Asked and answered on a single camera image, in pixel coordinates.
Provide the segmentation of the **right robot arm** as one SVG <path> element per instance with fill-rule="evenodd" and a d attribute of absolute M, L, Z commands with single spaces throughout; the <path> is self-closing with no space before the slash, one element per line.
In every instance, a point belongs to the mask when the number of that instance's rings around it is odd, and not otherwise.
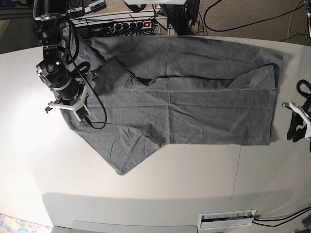
<path fill-rule="evenodd" d="M 46 112 L 54 108 L 72 111 L 78 119 L 90 115 L 86 100 L 90 91 L 86 74 L 101 61 L 77 34 L 67 15 L 65 0 L 34 1 L 34 19 L 41 22 L 37 31 L 43 46 L 43 61 L 37 75 L 56 97 Z"/>

